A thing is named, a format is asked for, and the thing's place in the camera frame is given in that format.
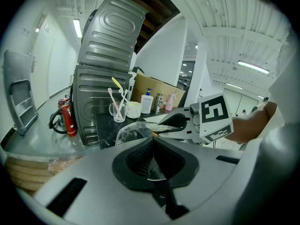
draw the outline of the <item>person's arm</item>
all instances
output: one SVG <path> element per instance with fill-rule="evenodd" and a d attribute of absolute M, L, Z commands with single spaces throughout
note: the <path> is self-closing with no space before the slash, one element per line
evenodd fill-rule
<path fill-rule="evenodd" d="M 263 131 L 270 119 L 273 117 L 277 104 L 267 102 L 263 109 L 255 110 L 245 117 L 233 117 L 234 132 L 226 136 L 228 140 L 247 144 L 255 139 Z"/>

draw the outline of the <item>red fire extinguisher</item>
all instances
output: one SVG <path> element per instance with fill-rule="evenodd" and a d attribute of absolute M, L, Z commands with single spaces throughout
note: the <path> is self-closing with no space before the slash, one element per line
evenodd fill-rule
<path fill-rule="evenodd" d="M 69 137 L 75 136 L 77 133 L 76 133 L 74 121 L 71 117 L 70 105 L 68 104 L 63 106 L 61 108 L 61 111 L 62 111 L 62 116 L 64 117 L 67 134 L 69 135 Z"/>

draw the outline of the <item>glass cup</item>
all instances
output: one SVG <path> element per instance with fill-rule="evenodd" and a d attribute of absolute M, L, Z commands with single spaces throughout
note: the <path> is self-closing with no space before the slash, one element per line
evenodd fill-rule
<path fill-rule="evenodd" d="M 116 101 L 116 105 L 113 103 L 109 105 L 109 113 L 113 116 L 115 122 L 124 122 L 126 118 L 126 103 L 123 103 L 122 106 L 120 106 L 120 103 L 120 101 Z"/>

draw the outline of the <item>dark wood ceiling panel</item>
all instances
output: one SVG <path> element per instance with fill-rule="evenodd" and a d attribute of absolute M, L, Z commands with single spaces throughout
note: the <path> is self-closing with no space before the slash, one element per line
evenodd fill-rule
<path fill-rule="evenodd" d="M 135 44 L 135 52 L 137 53 L 162 26 L 179 13 L 179 10 L 170 0 L 132 1 L 148 10 Z"/>

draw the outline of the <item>faucet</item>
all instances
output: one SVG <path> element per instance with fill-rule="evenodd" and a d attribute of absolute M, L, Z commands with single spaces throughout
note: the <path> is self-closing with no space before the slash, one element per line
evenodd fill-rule
<path fill-rule="evenodd" d="M 154 104 L 154 110 L 155 110 L 156 112 L 159 112 L 160 105 L 162 105 L 162 104 L 164 104 L 164 105 L 170 105 L 169 103 L 164 102 L 162 99 L 163 99 L 163 94 L 158 93 L 158 94 L 156 95 L 156 98 L 155 98 L 155 104 Z"/>

